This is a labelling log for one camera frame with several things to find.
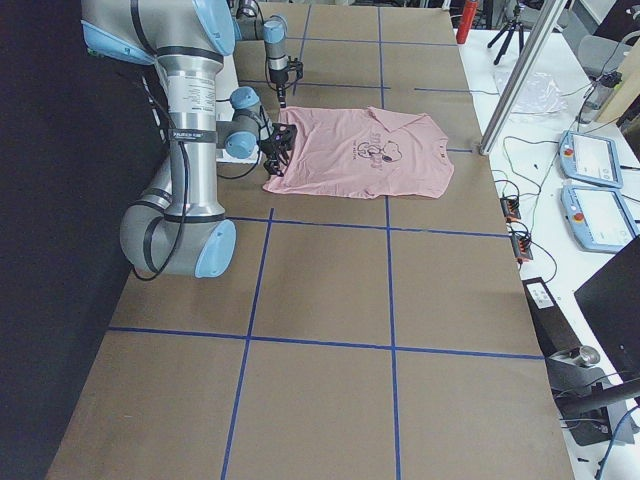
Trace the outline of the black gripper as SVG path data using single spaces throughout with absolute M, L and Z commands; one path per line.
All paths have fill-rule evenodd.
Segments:
M 296 136 L 297 127 L 292 124 L 273 123 L 267 128 L 267 137 L 260 140 L 259 147 L 267 158 L 263 166 L 270 175 L 284 175 L 286 162 L 283 160 L 290 159 Z
M 280 108 L 286 108 L 284 91 L 303 78 L 303 62 L 292 57 L 268 57 L 267 73 L 270 82 L 276 87 Z

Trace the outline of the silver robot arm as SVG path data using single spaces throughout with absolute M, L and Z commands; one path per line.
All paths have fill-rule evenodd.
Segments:
M 158 108 L 168 123 L 168 157 L 120 227 L 134 275 L 222 275 L 236 229 L 217 198 L 218 160 L 250 158 L 280 175 L 297 135 L 270 119 L 225 62 L 238 42 L 262 41 L 267 77 L 284 99 L 303 75 L 286 52 L 286 19 L 263 17 L 254 1 L 86 1 L 81 22 L 91 51 L 154 67 L 166 95 Z
M 265 50 L 267 85 L 276 93 L 280 108 L 287 106 L 287 92 L 304 76 L 304 64 L 287 53 L 288 24 L 283 15 L 264 17 L 258 1 L 233 1 L 231 10 L 237 41 L 261 40 Z

